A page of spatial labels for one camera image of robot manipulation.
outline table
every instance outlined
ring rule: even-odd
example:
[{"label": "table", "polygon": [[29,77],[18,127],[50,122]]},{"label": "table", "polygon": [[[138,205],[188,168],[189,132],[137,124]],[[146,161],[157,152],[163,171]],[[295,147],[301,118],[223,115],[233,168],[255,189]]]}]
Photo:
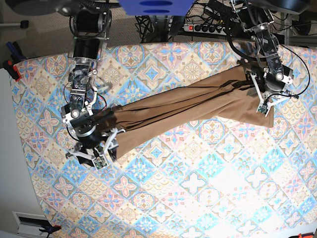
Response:
[{"label": "table", "polygon": [[[256,237],[317,220],[317,52],[292,47],[312,76],[299,100],[275,107],[273,128],[219,117],[191,121],[97,172],[65,158],[74,144],[62,125],[67,55],[30,59],[11,80],[27,168],[57,237]],[[286,49],[302,91],[308,74]],[[191,42],[103,50],[97,85],[125,105],[236,65],[226,43]],[[104,93],[104,82],[113,88]]]}]

